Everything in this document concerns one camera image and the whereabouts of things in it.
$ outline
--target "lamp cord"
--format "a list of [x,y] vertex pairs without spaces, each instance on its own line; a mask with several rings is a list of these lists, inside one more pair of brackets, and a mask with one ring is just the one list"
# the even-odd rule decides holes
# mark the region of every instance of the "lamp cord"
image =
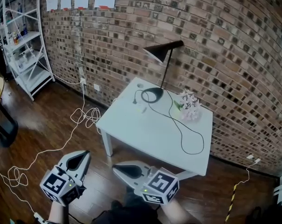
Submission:
[[[135,92],[135,98],[134,98],[134,101],[133,101],[134,104],[137,103],[137,101],[136,101],[136,93],[137,93],[138,91],[143,91],[143,90],[137,90],[137,91]],[[175,118],[173,118],[173,117],[171,116],[170,110],[171,110],[171,108],[172,108],[172,106],[173,106],[174,101],[173,101],[173,99],[172,99],[170,93],[169,93],[167,90],[165,90],[165,91],[168,93],[168,95],[170,96],[171,101],[172,101],[171,107],[169,108],[169,111],[168,111],[169,116],[168,116],[168,115],[165,115],[165,114],[163,114],[163,113],[160,113],[160,112],[158,112],[158,111],[156,111],[156,110],[154,110],[154,109],[151,107],[151,105],[150,105],[149,103],[148,103],[148,106],[149,106],[154,112],[156,112],[156,113],[158,113],[158,114],[160,114],[160,115],[162,115],[162,116],[165,116],[165,117],[170,118],[170,119],[173,120],[175,126],[178,128],[178,130],[179,130],[179,132],[180,132],[180,135],[181,135],[180,145],[181,145],[181,149],[182,149],[182,151],[183,151],[184,153],[189,154],[189,155],[196,155],[196,154],[202,153],[203,150],[204,150],[204,147],[205,147],[205,143],[204,143],[204,138],[203,138],[203,136],[202,136],[199,132],[196,132],[196,131],[190,129],[190,128],[187,127],[185,124],[181,123],[179,120],[177,120],[177,119],[175,119]],[[180,130],[180,128],[178,127],[176,121],[179,122],[180,124],[182,124],[185,128],[189,129],[190,131],[192,131],[192,132],[194,132],[194,133],[197,133],[197,134],[199,134],[199,135],[201,136],[201,138],[202,138],[202,140],[203,140],[203,147],[202,147],[202,150],[201,150],[200,152],[192,154],[192,153],[188,153],[187,151],[184,150],[183,145],[182,145],[183,134],[182,134],[182,131]]]

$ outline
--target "lamp shade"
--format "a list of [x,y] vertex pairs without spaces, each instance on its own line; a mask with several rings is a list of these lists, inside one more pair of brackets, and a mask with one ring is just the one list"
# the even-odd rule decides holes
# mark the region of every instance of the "lamp shade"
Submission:
[[145,47],[143,48],[144,51],[146,51],[152,58],[159,61],[160,63],[163,63],[165,60],[165,57],[168,53],[168,50],[182,47],[184,45],[183,41],[176,41],[176,42],[170,42],[167,44],[162,45],[156,45],[151,47]]

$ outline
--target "baseboard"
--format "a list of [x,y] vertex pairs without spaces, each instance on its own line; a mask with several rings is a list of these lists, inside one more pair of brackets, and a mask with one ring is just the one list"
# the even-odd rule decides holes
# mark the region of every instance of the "baseboard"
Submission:
[[[68,90],[73,91],[73,92],[76,93],[77,95],[80,95],[80,96],[82,95],[81,92],[79,92],[79,91],[75,90],[74,88],[68,86],[68,85],[65,84],[64,82],[62,82],[62,81],[60,81],[60,80],[58,80],[58,79],[56,80],[56,82],[58,82],[59,84],[63,85],[63,86],[64,86],[65,88],[67,88]],[[96,106],[98,106],[98,107],[100,107],[100,108],[102,108],[102,109],[104,109],[104,110],[107,110],[107,109],[109,108],[107,105],[104,105],[104,104],[98,102],[97,100],[94,100],[94,99],[92,99],[92,98],[90,98],[90,97],[88,97],[88,96],[86,96],[86,95],[84,95],[84,96],[85,96],[85,99],[86,99],[86,100],[88,100],[88,101],[94,103]],[[224,163],[226,163],[226,164],[232,165],[232,166],[237,167],[237,168],[241,168],[241,169],[244,169],[244,170],[247,168],[247,167],[245,167],[245,166],[243,166],[243,165],[240,165],[240,164],[237,164],[237,163],[233,163],[233,162],[231,162],[231,161],[227,161],[227,160],[221,159],[221,158],[216,157],[216,156],[214,156],[214,155],[212,155],[212,154],[210,154],[210,156],[211,156],[212,158],[216,159],[216,160],[219,160],[219,161],[221,161],[221,162],[224,162]],[[271,174],[266,174],[266,173],[263,173],[263,172],[260,172],[260,171],[257,171],[257,170],[253,170],[253,169],[250,169],[249,171],[250,171],[250,172],[253,172],[253,173],[256,173],[256,174],[260,174],[260,175],[266,176],[266,177],[275,178],[275,179],[278,180],[278,183],[280,182],[280,178],[277,177],[277,176],[274,176],[274,175],[271,175]]]

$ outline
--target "brick wall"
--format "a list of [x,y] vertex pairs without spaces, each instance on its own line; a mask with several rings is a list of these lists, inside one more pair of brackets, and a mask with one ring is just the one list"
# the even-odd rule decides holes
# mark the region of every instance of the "brick wall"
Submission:
[[56,75],[78,82],[82,67],[88,96],[110,105],[135,76],[161,82],[165,66],[142,47],[181,39],[166,88],[191,89],[213,111],[211,153],[246,166],[253,154],[256,169],[282,174],[282,0],[116,0],[110,11],[93,4],[62,11],[59,2],[46,12],[41,0]]

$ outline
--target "shelf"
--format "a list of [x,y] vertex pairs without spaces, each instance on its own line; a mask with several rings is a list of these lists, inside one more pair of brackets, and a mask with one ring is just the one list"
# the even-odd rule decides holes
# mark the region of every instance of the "shelf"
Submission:
[[[28,32],[26,35],[23,36],[23,39],[19,39],[19,43],[17,45],[10,45],[12,52],[15,50],[23,47],[25,43],[29,42],[30,40],[38,37],[40,35],[40,32]],[[4,45],[4,48],[9,51],[9,45]]]
[[[27,84],[27,88],[30,92],[32,92],[37,86],[39,86],[43,81],[45,81],[47,78],[51,76],[51,74],[47,70],[44,70],[39,66],[35,67],[30,80],[28,80],[30,73],[31,71],[28,71],[22,75],[23,81],[24,83]],[[18,76],[15,80],[21,86],[22,89],[27,90],[26,87],[24,87],[24,84],[20,76]]]
[[[30,13],[34,13],[34,12],[36,12],[36,11],[37,11],[37,9],[35,8],[35,9],[29,11],[29,12],[26,12],[25,14],[26,14],[26,15],[29,15]],[[23,16],[24,16],[24,15],[19,15],[19,16],[13,18],[13,19],[10,20],[9,22],[7,22],[7,25],[9,25],[10,23],[12,23],[12,22],[18,20],[19,18],[21,18],[21,17],[23,17]]]
[[16,67],[17,65],[12,61],[12,58],[10,58],[11,61],[8,62],[8,64],[13,68],[13,70],[14,70],[17,74],[22,73],[22,72],[24,72],[25,70],[27,70],[28,68],[30,68],[32,65],[34,65],[37,60],[39,60],[39,59],[41,59],[41,58],[44,57],[44,54],[41,53],[41,54],[40,54],[40,57],[37,58],[38,53],[39,53],[39,51],[36,51],[36,50],[35,50],[35,51],[34,51],[34,55],[35,55],[36,57],[30,56],[29,59],[28,59],[28,62],[27,62],[27,63],[23,63],[23,68],[22,68],[22,69],[20,69],[20,68],[17,69],[17,67]]

